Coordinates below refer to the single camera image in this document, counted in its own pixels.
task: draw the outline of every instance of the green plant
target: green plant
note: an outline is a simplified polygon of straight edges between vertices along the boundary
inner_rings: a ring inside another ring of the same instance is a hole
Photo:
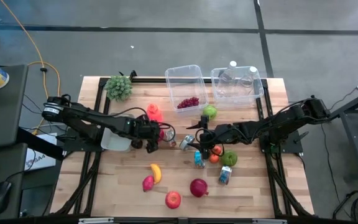
[[[132,94],[132,83],[125,76],[112,76],[104,86],[110,100],[124,101]]]

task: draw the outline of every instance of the red apple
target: red apple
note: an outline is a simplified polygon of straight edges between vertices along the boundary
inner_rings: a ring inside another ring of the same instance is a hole
[[[180,201],[180,194],[176,191],[168,192],[167,196],[165,197],[165,204],[168,206],[168,208],[171,209],[179,207]]]

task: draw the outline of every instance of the yellow cable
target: yellow cable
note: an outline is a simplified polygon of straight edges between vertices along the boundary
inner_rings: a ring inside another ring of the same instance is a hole
[[[38,124],[38,126],[37,126],[37,129],[35,129],[31,134],[33,134],[33,135],[37,135],[37,133],[38,133],[38,129],[40,128],[40,126],[41,126],[41,124],[43,123],[43,121],[44,121],[44,119],[42,118],[42,120],[41,120],[41,122],[40,122],[40,124]]]
[[[30,64],[28,64],[28,66],[34,65],[36,63],[42,63],[42,62],[31,62]],[[60,74],[59,74],[58,70],[53,65],[49,64],[48,62],[44,62],[44,64],[48,65],[56,72],[56,75],[57,75],[57,96],[60,96]]]
[[[45,65],[44,65],[44,64],[47,64],[47,65],[49,65],[51,68],[53,68],[53,69],[55,70],[55,72],[56,72],[56,74],[57,74],[57,78],[58,78],[57,95],[60,96],[60,75],[59,75],[59,72],[57,71],[57,69],[56,69],[53,65],[51,65],[51,64],[49,64],[49,63],[47,63],[47,62],[44,62],[44,60],[42,59],[40,50],[39,50],[38,47],[37,47],[37,44],[35,44],[34,40],[31,38],[31,36],[30,36],[30,34],[28,33],[28,31],[24,28],[24,26],[22,25],[22,23],[18,20],[18,18],[15,16],[15,14],[12,12],[12,10],[9,8],[9,6],[4,2],[4,0],[1,0],[1,2],[2,2],[2,4],[5,6],[5,8],[11,13],[11,15],[12,15],[13,18],[16,20],[16,22],[20,25],[20,27],[21,27],[22,30],[25,32],[25,34],[27,34],[28,38],[31,40],[32,44],[34,45],[35,50],[36,50],[37,53],[38,53],[38,56],[40,57],[40,62],[31,62],[30,64],[28,64],[28,66],[33,65],[33,64],[35,64],[35,63],[40,63],[41,66],[42,66],[42,68],[45,68]],[[46,95],[46,97],[47,97],[47,99],[48,99],[48,90],[47,90],[47,85],[46,85],[46,74],[45,74],[44,71],[42,71],[42,75],[43,75],[43,77],[44,77],[44,78],[43,78],[43,80],[44,80],[43,83],[44,83],[45,95]],[[38,124],[38,126],[37,126],[37,129],[35,129],[35,130],[32,132],[32,134],[37,135],[38,129],[40,128],[40,126],[41,126],[41,124],[43,123],[43,121],[44,121],[44,119],[42,118],[40,124]]]

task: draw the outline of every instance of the water bottle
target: water bottle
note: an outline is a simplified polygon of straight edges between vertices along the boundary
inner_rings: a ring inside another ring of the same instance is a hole
[[[254,89],[254,77],[257,74],[258,70],[251,66],[249,67],[248,72],[246,72],[236,84],[236,93],[239,96],[247,96]]]
[[[237,62],[231,61],[229,67],[219,75],[219,83],[216,92],[219,96],[231,97],[235,87]]]

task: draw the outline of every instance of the concrete floor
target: concrete floor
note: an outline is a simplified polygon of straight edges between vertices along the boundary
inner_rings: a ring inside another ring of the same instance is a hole
[[[88,27],[163,27],[257,29],[253,0],[6,0],[24,24]],[[259,0],[266,29],[358,30],[356,0]],[[15,21],[0,3],[0,24]],[[62,92],[77,100],[84,75],[163,75],[170,67],[197,64],[203,75],[230,60],[256,66],[267,76],[259,34],[189,32],[57,32],[31,31],[44,60],[61,74]],[[285,79],[290,101],[316,95],[327,107],[358,85],[358,35],[267,35],[274,77]],[[25,34],[0,30],[0,65],[37,61]],[[48,90],[56,93],[56,76],[48,72]],[[39,67],[30,67],[25,93],[39,106],[45,102]],[[358,96],[355,91],[344,102]],[[36,110],[29,101],[25,104]],[[38,125],[40,117],[22,111],[21,126]],[[358,189],[342,177],[358,170],[340,121],[325,124],[330,161],[342,199]],[[306,176],[315,213],[329,218],[338,205],[328,169],[320,126],[305,126],[302,140]],[[50,175],[56,178],[56,169]],[[50,188],[27,192],[23,208],[40,215]],[[341,212],[339,218],[349,218]]]

